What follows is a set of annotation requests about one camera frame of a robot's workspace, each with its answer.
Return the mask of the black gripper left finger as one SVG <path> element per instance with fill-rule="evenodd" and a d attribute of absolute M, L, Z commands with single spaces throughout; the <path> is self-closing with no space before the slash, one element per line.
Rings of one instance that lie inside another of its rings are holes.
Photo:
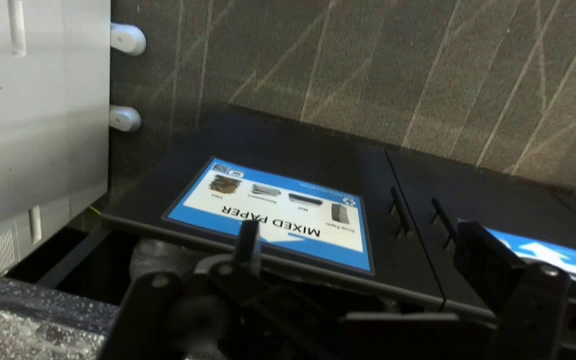
<path fill-rule="evenodd" d="M 234 251 L 234 272 L 236 277 L 256 278 L 263 269 L 261 249 L 261 225 L 256 221 L 245 221 Z"/>

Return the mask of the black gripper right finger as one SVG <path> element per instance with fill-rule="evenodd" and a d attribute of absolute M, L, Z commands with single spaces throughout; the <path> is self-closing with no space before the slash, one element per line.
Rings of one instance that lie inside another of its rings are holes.
<path fill-rule="evenodd" d="M 525 262 L 479 222 L 460 222 L 454 266 L 496 314 L 491 360 L 559 360 L 570 277 Z"/>

